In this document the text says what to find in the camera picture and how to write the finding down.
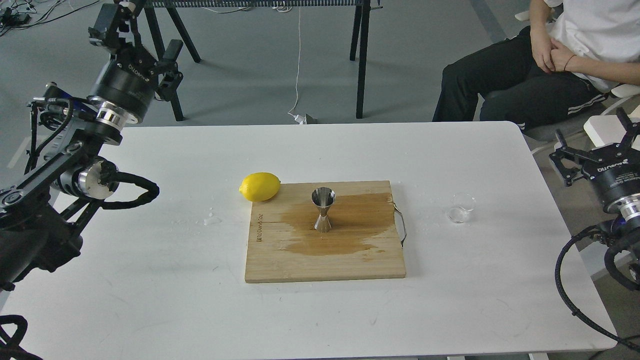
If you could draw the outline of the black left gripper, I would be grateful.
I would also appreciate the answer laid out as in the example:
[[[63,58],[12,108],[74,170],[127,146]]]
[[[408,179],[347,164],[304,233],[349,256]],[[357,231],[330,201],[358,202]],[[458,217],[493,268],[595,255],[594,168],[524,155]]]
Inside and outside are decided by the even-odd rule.
[[[181,39],[172,39],[154,66],[154,74],[135,67],[146,60],[137,18],[145,0],[118,0],[102,5],[94,26],[87,29],[89,43],[104,48],[109,61],[103,66],[88,96],[98,108],[96,120],[109,126],[142,123],[154,92],[160,101],[173,101],[183,73],[178,68],[178,56],[183,48]]]

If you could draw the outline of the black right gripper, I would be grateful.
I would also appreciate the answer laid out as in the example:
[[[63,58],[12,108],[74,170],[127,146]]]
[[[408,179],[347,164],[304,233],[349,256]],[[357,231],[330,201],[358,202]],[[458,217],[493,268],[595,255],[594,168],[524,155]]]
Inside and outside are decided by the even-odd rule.
[[[622,140],[615,146],[617,149],[594,149],[591,152],[576,149],[569,146],[562,131],[556,129],[558,147],[549,155],[565,187],[588,178],[606,214],[617,212],[617,203],[622,198],[638,195],[640,186],[640,152],[633,149],[639,125],[631,121],[622,107],[615,110],[615,116],[625,130]]]

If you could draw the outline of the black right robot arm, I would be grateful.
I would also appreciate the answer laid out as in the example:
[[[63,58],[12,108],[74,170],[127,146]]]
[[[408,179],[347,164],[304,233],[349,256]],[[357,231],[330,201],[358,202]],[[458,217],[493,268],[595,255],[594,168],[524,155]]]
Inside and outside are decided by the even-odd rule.
[[[615,110],[615,116],[625,130],[622,138],[589,151],[568,146],[563,133],[555,132],[558,148],[549,158],[564,185],[570,187],[576,180],[588,180],[602,211],[613,214],[614,219],[590,225],[570,238],[558,255],[554,281],[560,298],[573,316],[618,344],[638,352],[639,346],[631,338],[621,338],[586,316],[567,295],[562,282],[562,264],[570,248],[583,239],[590,239],[606,245],[603,264],[613,280],[630,291],[638,291],[640,287],[640,158],[639,151],[633,148],[639,136],[639,123],[632,121],[621,107]]]

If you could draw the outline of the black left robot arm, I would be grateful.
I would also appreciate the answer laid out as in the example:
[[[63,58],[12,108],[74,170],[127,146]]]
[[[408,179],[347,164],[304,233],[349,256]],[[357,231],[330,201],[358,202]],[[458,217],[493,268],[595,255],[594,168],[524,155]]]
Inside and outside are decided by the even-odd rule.
[[[152,100],[171,104],[184,116],[178,98],[183,74],[178,55],[183,41],[153,41],[158,55],[142,44],[137,20],[153,7],[144,0],[104,4],[90,43],[110,55],[85,98],[51,82],[30,102],[30,148],[23,177],[1,188],[2,293],[14,291],[33,269],[54,272],[81,253],[82,231],[100,209],[141,207],[158,197],[158,185],[119,171],[99,155],[103,145],[118,146],[128,123],[139,124]]]

